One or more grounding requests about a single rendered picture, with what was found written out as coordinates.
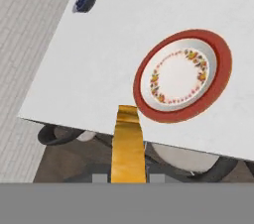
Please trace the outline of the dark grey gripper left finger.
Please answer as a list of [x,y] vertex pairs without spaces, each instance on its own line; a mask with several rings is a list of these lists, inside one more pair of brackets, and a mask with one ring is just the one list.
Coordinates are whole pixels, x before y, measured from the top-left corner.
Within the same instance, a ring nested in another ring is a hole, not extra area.
[[64,180],[68,183],[110,183],[110,164],[89,164],[80,174],[68,177]]

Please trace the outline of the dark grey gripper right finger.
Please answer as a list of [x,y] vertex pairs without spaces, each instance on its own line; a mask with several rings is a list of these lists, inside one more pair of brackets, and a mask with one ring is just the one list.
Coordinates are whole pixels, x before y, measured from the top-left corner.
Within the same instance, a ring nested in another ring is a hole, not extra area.
[[191,179],[175,173],[171,168],[156,164],[146,165],[148,183],[191,182]]

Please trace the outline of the red-rimmed floral white plate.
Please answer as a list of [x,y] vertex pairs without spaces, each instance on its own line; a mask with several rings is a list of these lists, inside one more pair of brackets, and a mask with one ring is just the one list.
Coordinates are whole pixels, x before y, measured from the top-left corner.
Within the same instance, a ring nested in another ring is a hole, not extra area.
[[231,71],[231,50],[222,36],[182,31],[155,45],[140,63],[133,83],[135,103],[156,122],[186,121],[220,97]]

